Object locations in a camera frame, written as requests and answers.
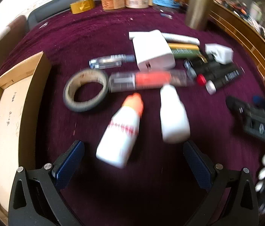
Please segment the black marker grey cap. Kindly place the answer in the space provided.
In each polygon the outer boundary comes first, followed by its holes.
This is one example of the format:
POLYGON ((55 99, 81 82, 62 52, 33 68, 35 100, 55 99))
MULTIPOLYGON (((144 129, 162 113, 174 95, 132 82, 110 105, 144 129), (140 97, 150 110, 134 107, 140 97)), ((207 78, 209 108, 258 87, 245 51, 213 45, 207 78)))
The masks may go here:
POLYGON ((230 84, 232 81, 239 78, 244 73, 244 70, 240 67, 228 73, 225 73, 223 76, 220 76, 214 80, 209 80, 205 84, 206 90, 210 95, 212 95, 216 93, 218 89, 230 84))

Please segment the black marker red cap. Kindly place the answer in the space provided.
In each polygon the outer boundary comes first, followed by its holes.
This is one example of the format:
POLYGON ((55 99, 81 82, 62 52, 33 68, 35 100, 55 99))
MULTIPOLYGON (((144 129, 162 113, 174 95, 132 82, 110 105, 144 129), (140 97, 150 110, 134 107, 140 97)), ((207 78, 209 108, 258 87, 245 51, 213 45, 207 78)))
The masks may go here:
POLYGON ((214 67, 205 73, 200 73, 196 76, 195 81, 200 86, 204 86, 208 81, 215 80, 224 76, 225 74, 235 70, 237 67, 234 63, 220 64, 218 67, 214 67))

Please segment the black lipstick tube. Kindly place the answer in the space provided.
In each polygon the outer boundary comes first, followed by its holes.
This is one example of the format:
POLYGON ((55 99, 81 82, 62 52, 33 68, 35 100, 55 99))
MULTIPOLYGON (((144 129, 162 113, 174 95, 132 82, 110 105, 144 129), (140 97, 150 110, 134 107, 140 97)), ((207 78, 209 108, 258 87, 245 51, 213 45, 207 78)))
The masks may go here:
POLYGON ((193 59, 184 60, 183 66, 186 70, 196 69, 208 71, 216 64, 216 60, 212 54, 207 56, 198 56, 193 59))

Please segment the white plastic bottle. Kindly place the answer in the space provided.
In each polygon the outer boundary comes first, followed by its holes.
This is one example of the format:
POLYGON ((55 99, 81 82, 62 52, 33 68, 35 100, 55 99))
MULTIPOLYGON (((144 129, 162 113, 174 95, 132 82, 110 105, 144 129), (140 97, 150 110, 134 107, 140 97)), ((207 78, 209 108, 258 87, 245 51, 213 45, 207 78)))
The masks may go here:
POLYGON ((184 104, 176 88, 165 84, 160 90, 160 123, 162 139, 165 143, 176 144, 186 141, 191 134, 190 124, 184 104))

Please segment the yellow green pen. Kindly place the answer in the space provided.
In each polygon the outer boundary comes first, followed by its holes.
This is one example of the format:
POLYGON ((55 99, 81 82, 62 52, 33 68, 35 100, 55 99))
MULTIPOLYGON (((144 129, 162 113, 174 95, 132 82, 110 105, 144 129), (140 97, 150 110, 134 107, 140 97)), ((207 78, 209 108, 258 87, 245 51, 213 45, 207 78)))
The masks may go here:
POLYGON ((202 55, 195 44, 168 43, 175 59, 192 59, 202 55))

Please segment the white glue bottle orange cap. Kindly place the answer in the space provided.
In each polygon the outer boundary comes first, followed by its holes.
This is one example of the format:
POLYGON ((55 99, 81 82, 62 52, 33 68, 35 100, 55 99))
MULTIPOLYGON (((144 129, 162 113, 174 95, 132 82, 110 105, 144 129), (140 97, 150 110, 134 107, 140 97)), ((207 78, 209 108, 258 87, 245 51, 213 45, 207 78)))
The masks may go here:
POLYGON ((96 158, 117 168, 126 166, 139 134, 143 109, 139 93, 126 97, 99 142, 96 158))

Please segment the large white power adapter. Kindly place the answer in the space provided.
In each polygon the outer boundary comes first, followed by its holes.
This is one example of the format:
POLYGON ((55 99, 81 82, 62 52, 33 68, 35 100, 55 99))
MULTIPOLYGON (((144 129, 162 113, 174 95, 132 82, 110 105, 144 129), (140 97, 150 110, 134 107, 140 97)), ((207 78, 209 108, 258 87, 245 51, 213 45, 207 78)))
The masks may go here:
POLYGON ((176 65, 174 55, 159 30, 129 32, 140 71, 169 70, 176 65))

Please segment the grey tape roll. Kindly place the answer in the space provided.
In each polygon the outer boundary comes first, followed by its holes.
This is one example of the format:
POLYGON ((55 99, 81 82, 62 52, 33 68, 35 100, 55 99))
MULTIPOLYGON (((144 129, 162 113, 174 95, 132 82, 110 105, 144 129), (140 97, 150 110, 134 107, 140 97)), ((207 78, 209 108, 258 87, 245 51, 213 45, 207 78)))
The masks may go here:
POLYGON ((108 80, 103 70, 86 68, 73 74, 64 86, 64 105, 77 113, 95 108, 109 91, 108 80))

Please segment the clear plastic pen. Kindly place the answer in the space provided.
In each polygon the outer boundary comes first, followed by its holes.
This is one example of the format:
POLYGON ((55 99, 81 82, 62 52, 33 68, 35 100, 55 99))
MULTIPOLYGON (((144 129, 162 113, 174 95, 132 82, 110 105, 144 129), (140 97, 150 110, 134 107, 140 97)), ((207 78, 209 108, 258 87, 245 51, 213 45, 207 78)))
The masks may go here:
POLYGON ((108 69, 122 66, 123 63, 135 61, 134 55, 110 55, 100 58, 91 59, 89 66, 91 69, 108 69))

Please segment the small white charger cube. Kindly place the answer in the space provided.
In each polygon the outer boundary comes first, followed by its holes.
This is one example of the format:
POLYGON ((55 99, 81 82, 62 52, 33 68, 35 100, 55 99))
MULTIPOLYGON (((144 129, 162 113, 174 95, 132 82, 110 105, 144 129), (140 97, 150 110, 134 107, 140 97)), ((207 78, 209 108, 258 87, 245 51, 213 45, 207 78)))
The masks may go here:
POLYGON ((233 50, 220 44, 207 43, 205 44, 206 54, 212 54, 215 60, 221 64, 233 62, 233 50))

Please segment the wooden sideboard cabinet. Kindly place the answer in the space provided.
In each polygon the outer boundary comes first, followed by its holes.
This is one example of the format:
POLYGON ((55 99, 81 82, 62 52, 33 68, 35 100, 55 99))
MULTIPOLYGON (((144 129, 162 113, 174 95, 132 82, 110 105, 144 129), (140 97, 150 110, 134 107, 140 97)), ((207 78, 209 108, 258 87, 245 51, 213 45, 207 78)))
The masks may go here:
POLYGON ((265 83, 265 40, 243 19, 218 3, 213 3, 210 20, 235 39, 254 61, 265 83))

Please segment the maroon table cloth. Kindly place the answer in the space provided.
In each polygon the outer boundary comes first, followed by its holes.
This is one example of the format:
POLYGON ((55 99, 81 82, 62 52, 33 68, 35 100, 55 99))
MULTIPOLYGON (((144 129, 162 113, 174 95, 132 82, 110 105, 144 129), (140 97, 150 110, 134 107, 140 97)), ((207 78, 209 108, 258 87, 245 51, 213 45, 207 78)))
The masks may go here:
POLYGON ((205 195, 185 165, 181 144, 162 140, 160 90, 140 91, 144 112, 140 131, 125 168, 96 158, 99 141, 121 107, 127 92, 110 93, 96 108, 70 111, 62 101, 67 80, 89 66, 89 60, 132 54, 130 31, 160 30, 198 38, 233 49, 233 61, 244 75, 211 95, 199 85, 179 87, 191 128, 191 140, 214 163, 226 169, 249 169, 253 180, 261 168, 265 143, 246 134, 226 106, 227 96, 247 103, 265 97, 265 86, 255 63, 234 39, 209 23, 205 31, 185 25, 185 16, 172 19, 153 9, 105 12, 100 6, 82 14, 64 12, 31 30, 2 64, 4 73, 17 63, 45 52, 52 64, 39 108, 36 166, 53 162, 74 140, 82 140, 85 154, 69 185, 62 190, 67 204, 85 225, 184 225, 205 195))

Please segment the bronze thermos flask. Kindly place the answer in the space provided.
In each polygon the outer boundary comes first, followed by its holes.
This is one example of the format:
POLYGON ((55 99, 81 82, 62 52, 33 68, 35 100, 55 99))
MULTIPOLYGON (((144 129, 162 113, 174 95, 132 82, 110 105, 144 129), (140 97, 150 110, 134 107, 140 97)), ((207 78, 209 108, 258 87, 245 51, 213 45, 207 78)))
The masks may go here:
POLYGON ((213 0, 189 0, 185 24, 191 29, 204 30, 213 0))

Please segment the yellow tape roll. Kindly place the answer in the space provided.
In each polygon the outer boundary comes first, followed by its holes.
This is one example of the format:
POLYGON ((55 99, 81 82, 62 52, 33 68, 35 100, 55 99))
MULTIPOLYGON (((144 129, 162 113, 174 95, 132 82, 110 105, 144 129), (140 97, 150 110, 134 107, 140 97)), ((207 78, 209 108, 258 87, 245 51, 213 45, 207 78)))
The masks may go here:
POLYGON ((79 14, 94 9, 95 0, 79 0, 70 4, 72 14, 79 14))

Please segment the black leather sofa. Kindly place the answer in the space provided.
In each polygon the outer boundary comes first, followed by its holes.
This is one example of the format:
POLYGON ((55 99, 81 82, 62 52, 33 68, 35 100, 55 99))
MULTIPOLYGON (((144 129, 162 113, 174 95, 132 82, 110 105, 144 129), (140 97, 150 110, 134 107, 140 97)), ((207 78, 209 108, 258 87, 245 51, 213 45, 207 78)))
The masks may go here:
POLYGON ((70 9, 70 5, 80 0, 52 0, 36 9, 34 9, 28 16, 27 22, 29 30, 32 30, 36 25, 70 9))

